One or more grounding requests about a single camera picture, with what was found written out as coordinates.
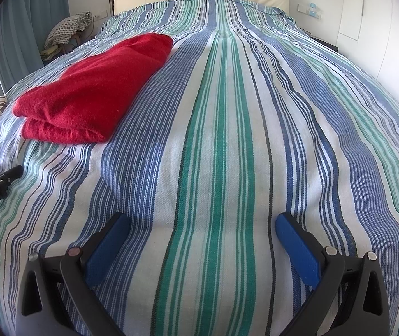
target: bedside table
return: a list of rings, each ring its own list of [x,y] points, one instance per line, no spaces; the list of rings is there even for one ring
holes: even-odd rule
[[[335,52],[338,53],[338,47],[337,46],[334,46],[334,45],[332,45],[332,44],[330,44],[330,43],[328,43],[328,42],[326,42],[324,40],[321,40],[320,38],[317,38],[317,37],[310,36],[310,38],[312,38],[313,40],[317,41],[318,43],[320,43],[320,44],[326,46],[327,48],[330,48],[331,50],[334,50]]]

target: bed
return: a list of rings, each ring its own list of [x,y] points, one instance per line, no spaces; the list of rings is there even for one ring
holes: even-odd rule
[[[399,335],[399,104],[277,6],[144,3],[116,0],[94,40],[7,94],[0,166],[25,171],[0,202],[3,330],[14,334],[28,254],[81,246],[122,211],[130,235],[94,291],[127,335],[278,335],[310,293],[271,228],[287,211],[323,245],[378,255]],[[144,32],[173,50],[109,142],[21,138],[23,92]]]

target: power outlet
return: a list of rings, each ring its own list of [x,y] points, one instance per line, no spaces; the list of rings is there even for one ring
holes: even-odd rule
[[[103,10],[102,12],[99,12],[98,14],[94,15],[94,21],[105,19],[107,17],[108,17],[108,10]]]

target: green stripe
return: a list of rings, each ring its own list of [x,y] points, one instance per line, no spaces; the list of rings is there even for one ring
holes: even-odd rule
[[[282,28],[283,25],[282,25],[282,23],[279,21],[279,19],[277,17],[275,17],[273,15],[268,15],[268,16],[277,26],[280,26]],[[296,35],[299,38],[304,39],[303,33],[295,31],[289,26],[286,27],[286,28],[289,30],[289,32],[291,34]],[[319,43],[316,43],[313,40],[311,40],[311,41],[303,40],[303,41],[301,41],[301,44],[308,45],[308,46],[313,47],[313,48],[321,47],[321,45]],[[358,67],[356,64],[351,62],[349,59],[347,59],[343,55],[340,55],[339,53],[333,52],[332,50],[328,50],[326,52],[327,52],[328,55],[331,55],[333,59],[337,60],[342,65],[342,67],[339,67],[340,69],[344,70],[345,67],[349,66],[350,68],[352,68],[355,71],[357,71],[357,73],[361,77],[363,77],[364,79],[369,81],[369,83],[378,90],[378,93],[380,93],[385,98],[385,100],[391,105],[392,109],[394,110],[396,115],[399,117],[399,103],[397,102],[397,100],[391,94],[389,94],[389,92],[387,92],[385,90],[385,88],[377,80],[375,80],[375,78],[373,78],[367,72],[363,71],[360,67]],[[365,86],[365,84],[362,83],[360,80],[357,79],[357,82],[361,86],[365,87],[365,89],[367,91],[370,91],[370,89],[367,88]]]
[[[214,120],[214,158],[212,164],[212,199],[210,205],[209,228],[206,238],[205,263],[201,281],[199,313],[196,321],[195,335],[210,335],[214,329],[218,291],[220,286],[221,247],[223,223],[225,217],[226,192],[226,92],[227,92],[227,33],[221,27],[223,11],[218,7],[220,23],[219,39],[221,45],[221,62],[218,77],[218,93]]]
[[[58,149],[58,145],[56,144],[43,144],[37,141],[32,141],[30,143],[33,147],[26,149],[26,157],[24,158],[23,164],[24,168],[29,169],[26,170],[21,181],[11,186],[8,197],[0,202],[0,247],[1,245],[5,245],[7,240],[5,239],[6,229],[16,219],[19,205],[24,203],[25,195],[32,195],[30,194],[30,190],[41,176],[43,163]],[[36,158],[37,150],[39,150],[39,154],[41,155],[40,159]],[[0,272],[1,267],[3,267],[3,259],[1,259],[1,254],[3,253],[4,252],[0,249]],[[0,315],[4,314],[2,306],[4,303],[1,302],[1,296],[3,296],[2,287],[0,287]]]
[[[256,273],[253,242],[255,168],[252,147],[252,130],[249,110],[243,84],[237,43],[231,37],[232,65],[234,70],[235,104],[237,107],[239,186],[236,232],[236,284],[231,318],[226,331],[228,336],[247,335],[256,303],[256,283],[252,275]]]
[[[166,314],[167,300],[170,292],[170,283],[172,280],[172,273],[175,267],[177,249],[182,240],[181,256],[185,258],[188,255],[188,251],[191,243],[191,236],[194,230],[194,221],[196,215],[196,196],[193,196],[194,190],[198,184],[198,173],[201,163],[201,144],[203,127],[205,124],[206,106],[209,98],[210,86],[212,82],[212,74],[214,72],[214,66],[217,55],[217,37],[212,42],[212,48],[208,56],[208,60],[205,66],[205,72],[201,80],[200,88],[196,101],[193,107],[192,115],[187,127],[187,133],[185,135],[184,148],[182,151],[181,166],[179,171],[178,180],[178,196],[176,213],[174,220],[174,227],[172,237],[170,239],[167,251],[165,253],[164,263],[162,265],[161,273],[159,276],[159,283],[156,291],[155,303],[153,306],[152,316],[152,335],[163,335],[164,334],[164,319]],[[187,195],[190,195],[189,202],[187,203]],[[188,233],[187,239],[182,236],[183,231]],[[181,286],[184,283],[185,266],[182,269],[181,281],[180,269],[182,262],[176,264],[176,274],[174,279],[173,289],[178,290],[179,284]],[[173,313],[176,306],[175,303],[179,303],[181,292],[178,297],[173,296],[170,304],[169,312],[169,331],[171,335],[173,330]]]
[[[167,29],[165,29],[163,32],[164,34],[168,35],[177,35],[181,32],[186,32],[185,27],[191,27],[193,24],[194,19],[201,14],[201,16],[204,18],[204,13],[205,10],[201,9],[203,7],[203,4],[199,3],[200,1],[198,0],[188,0],[188,1],[183,1],[181,4],[177,5],[177,8],[179,9],[179,12],[174,11],[173,15],[176,16],[176,21],[174,21]]]
[[[326,65],[313,57],[305,56],[292,44],[288,44],[285,41],[281,41],[281,44],[302,57],[312,68],[321,72],[329,88],[335,94],[335,97],[348,112],[352,113],[355,118],[354,124],[357,125],[362,132],[366,141],[372,145],[376,157],[382,163],[394,207],[399,213],[399,156],[392,150],[394,146],[391,145],[388,137],[380,130],[378,125],[376,125],[368,110],[366,110],[358,100],[353,98],[353,94],[347,91],[346,87],[332,75]]]

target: wall switch panel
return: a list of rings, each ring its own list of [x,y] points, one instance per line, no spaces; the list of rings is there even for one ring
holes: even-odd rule
[[[107,17],[108,17],[108,10],[103,10],[102,12],[99,12],[98,14],[94,15],[94,21],[98,21]]]
[[[298,11],[302,12],[303,14],[310,15],[314,18],[321,19],[321,11],[316,9],[316,5],[311,3],[309,6],[298,4]]]

